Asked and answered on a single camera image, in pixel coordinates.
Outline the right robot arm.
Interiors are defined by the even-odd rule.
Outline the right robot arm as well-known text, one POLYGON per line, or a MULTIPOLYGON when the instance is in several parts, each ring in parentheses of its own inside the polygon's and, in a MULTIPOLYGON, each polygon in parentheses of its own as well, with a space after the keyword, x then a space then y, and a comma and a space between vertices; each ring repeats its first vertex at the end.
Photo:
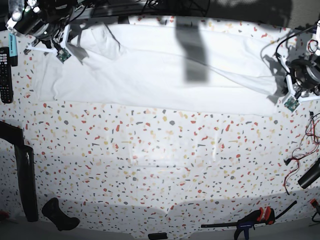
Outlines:
POLYGON ((71 57, 67 40, 77 5, 76 0, 10 0, 5 26, 16 37, 34 37, 25 55, 32 50, 53 53, 64 63, 71 57))

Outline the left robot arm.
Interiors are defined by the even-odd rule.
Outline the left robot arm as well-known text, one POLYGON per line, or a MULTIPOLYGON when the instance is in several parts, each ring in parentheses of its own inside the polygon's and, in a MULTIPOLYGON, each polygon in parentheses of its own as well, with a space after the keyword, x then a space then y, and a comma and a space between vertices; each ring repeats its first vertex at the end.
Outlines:
POLYGON ((283 39, 276 47, 274 56, 285 73, 287 94, 283 99, 284 106, 291 112, 297 110, 304 102, 320 99, 320 23, 291 34, 283 39), (279 53, 280 47, 288 40, 304 33, 313 33, 314 36, 307 42, 307 56, 285 60, 279 53))

